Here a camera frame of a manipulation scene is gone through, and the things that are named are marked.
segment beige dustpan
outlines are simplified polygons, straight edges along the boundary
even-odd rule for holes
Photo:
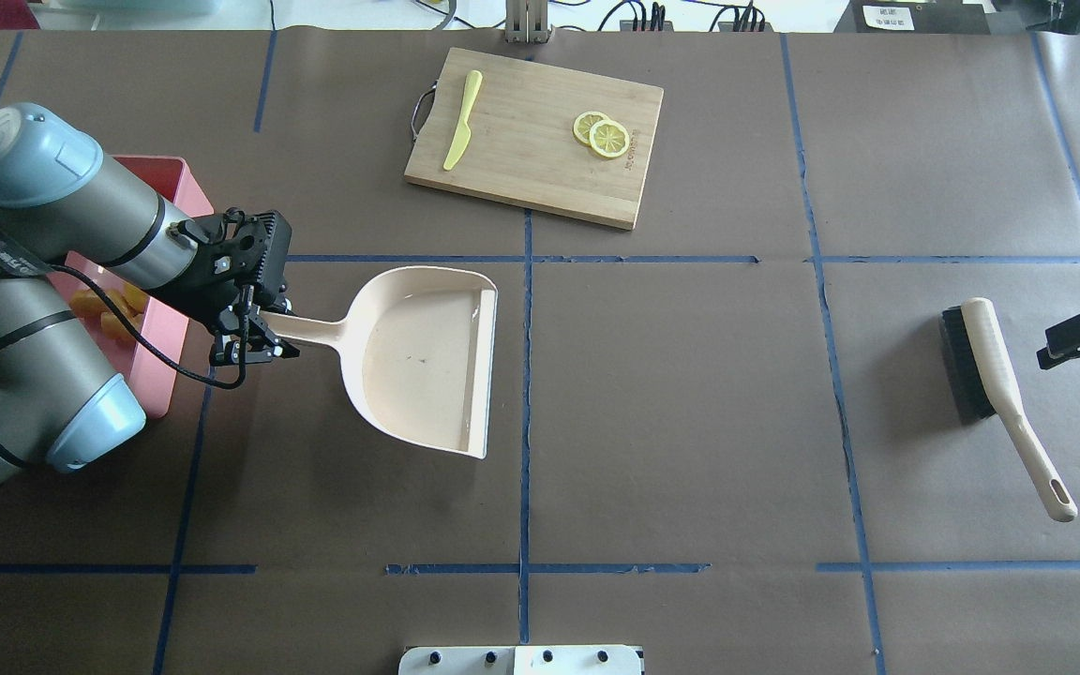
[[[484,458],[497,300],[483,274],[402,267],[367,282],[341,321],[261,319],[292,343],[336,350],[348,397],[373,427]]]

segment white surface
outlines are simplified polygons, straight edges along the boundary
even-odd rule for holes
[[[994,11],[990,0],[964,0]],[[501,0],[456,0],[458,17],[475,26],[492,26],[502,21],[505,4]],[[678,31],[704,31],[719,9],[712,5],[669,0],[665,21]],[[434,3],[445,10],[445,0]],[[579,8],[550,3],[549,21],[554,26],[576,25],[596,29],[613,8],[612,0],[592,0]],[[766,0],[758,8],[780,32],[832,32],[848,0]],[[164,12],[103,11],[95,14],[69,10],[60,0],[49,0],[48,9],[36,12],[44,29],[89,30],[267,30],[270,26],[270,3],[267,0],[227,0],[224,8],[210,16],[191,16]],[[292,25],[313,25],[330,29],[357,30],[426,30],[443,16],[420,8],[411,0],[273,0],[273,14],[279,29]],[[620,9],[607,22],[605,30],[618,30],[617,18],[631,17],[631,11]],[[451,29],[462,29],[453,22]]]

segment hole in brush handle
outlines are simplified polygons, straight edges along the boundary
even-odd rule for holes
[[[1064,490],[1064,486],[1062,482],[1059,482],[1059,480],[1056,478],[1051,480],[1049,482],[1049,486],[1053,487],[1053,494],[1057,496],[1058,502],[1063,504],[1068,504],[1071,501],[1069,500],[1069,492],[1066,492],[1066,490]]]

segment lemon slice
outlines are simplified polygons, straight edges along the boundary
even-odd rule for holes
[[[591,149],[600,158],[609,160],[622,157],[631,141],[627,130],[611,119],[594,123],[588,136],[591,137]]]
[[[578,141],[582,146],[591,145],[591,127],[599,123],[603,120],[609,120],[604,114],[597,110],[589,110],[582,112],[578,116],[578,119],[573,120],[573,137],[578,138]]]

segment black bristles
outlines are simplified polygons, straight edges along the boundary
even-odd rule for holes
[[[953,389],[953,401],[961,422],[976,422],[995,414],[990,399],[986,397],[982,375],[977,372],[977,360],[973,357],[970,334],[964,329],[961,308],[948,308],[940,315],[944,367],[948,372],[948,384]]]

